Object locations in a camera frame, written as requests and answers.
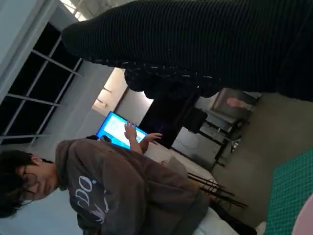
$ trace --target hand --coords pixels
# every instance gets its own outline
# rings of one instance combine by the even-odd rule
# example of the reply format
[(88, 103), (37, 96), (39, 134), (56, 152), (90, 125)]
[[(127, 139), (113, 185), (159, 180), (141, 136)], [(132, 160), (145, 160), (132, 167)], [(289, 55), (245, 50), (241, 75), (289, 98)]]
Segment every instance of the hand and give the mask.
[(145, 136), (144, 140), (147, 142), (155, 143), (156, 140), (160, 140), (162, 138), (161, 133), (151, 133)]
[(127, 122), (127, 124), (125, 124), (124, 135), (128, 140), (133, 140), (137, 137), (136, 127), (129, 121)]

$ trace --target blue screen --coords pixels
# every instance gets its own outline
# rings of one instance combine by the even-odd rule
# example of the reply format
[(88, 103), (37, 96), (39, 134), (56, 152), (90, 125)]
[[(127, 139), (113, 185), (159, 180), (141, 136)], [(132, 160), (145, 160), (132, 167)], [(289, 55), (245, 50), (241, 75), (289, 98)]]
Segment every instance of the blue screen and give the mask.
[[(107, 136), (112, 143), (130, 149), (129, 140), (124, 135), (126, 123), (127, 121), (124, 118), (110, 112), (98, 130), (97, 137)], [(147, 134), (137, 127), (136, 131), (137, 141), (140, 142)]]

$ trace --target ceiling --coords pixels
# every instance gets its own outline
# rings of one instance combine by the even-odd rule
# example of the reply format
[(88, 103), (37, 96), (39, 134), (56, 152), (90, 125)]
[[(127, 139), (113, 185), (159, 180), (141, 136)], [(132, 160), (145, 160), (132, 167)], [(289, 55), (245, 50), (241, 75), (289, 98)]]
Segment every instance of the ceiling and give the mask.
[(91, 19), (106, 10), (126, 4), (133, 0), (71, 0), (71, 2), (77, 7), (78, 10), (85, 16), (87, 19)]

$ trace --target green cutting mat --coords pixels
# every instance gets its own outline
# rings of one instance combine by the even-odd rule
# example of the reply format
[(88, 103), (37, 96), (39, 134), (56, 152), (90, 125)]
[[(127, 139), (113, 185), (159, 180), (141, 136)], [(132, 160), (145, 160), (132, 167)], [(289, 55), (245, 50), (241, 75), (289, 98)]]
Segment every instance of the green cutting mat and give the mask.
[(313, 149), (273, 173), (266, 235), (291, 235), (301, 208), (313, 193)]

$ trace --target glasses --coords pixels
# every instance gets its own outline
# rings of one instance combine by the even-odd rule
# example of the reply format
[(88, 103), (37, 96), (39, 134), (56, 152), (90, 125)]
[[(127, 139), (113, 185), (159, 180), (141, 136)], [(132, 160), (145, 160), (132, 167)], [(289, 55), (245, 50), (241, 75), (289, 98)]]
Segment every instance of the glasses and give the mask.
[(28, 189), (33, 187), (37, 183), (37, 176), (32, 173), (26, 173), (26, 166), (24, 167), (24, 172), (22, 179), (24, 181), (23, 186), (21, 188), (21, 197), (22, 205), (27, 205), (32, 203), (34, 200), (35, 194)]

